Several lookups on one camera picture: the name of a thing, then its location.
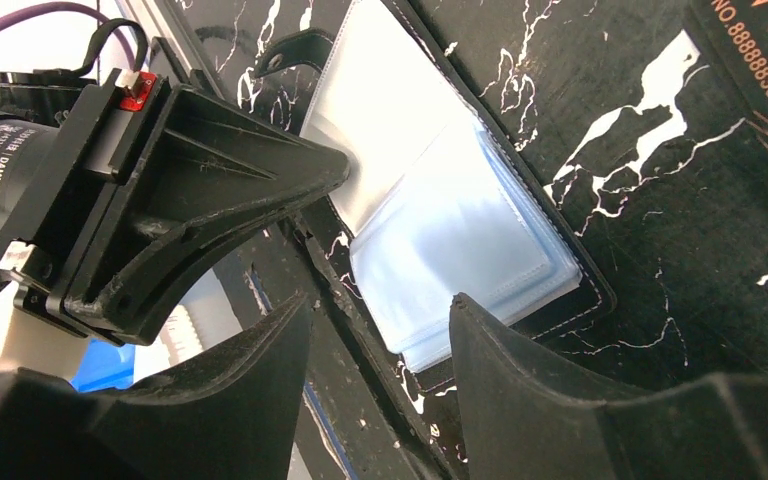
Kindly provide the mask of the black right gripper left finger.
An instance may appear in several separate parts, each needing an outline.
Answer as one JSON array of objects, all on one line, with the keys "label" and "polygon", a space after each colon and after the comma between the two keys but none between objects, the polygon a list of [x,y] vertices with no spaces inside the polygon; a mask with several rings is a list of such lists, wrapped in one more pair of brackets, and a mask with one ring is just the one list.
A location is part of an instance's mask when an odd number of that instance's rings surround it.
[{"label": "black right gripper left finger", "polygon": [[307,298],[295,294],[125,390],[0,373],[0,479],[283,479],[310,329]]}]

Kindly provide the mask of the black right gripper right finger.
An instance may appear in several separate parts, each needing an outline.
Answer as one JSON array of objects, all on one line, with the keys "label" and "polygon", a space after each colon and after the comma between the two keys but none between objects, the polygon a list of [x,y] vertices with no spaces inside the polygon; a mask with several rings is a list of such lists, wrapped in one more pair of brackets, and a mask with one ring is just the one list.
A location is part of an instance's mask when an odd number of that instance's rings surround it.
[{"label": "black right gripper right finger", "polygon": [[466,294],[449,336],[473,479],[768,479],[768,376],[658,392],[504,326]]}]

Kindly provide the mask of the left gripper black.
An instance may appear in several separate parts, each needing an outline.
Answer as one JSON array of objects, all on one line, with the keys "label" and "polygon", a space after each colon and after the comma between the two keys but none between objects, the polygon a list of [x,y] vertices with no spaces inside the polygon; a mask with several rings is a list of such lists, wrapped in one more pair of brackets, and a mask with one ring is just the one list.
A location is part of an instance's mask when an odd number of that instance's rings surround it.
[{"label": "left gripper black", "polygon": [[65,122],[0,111],[0,277],[20,311],[147,345],[187,291],[266,226],[343,184],[347,157],[141,72]]}]

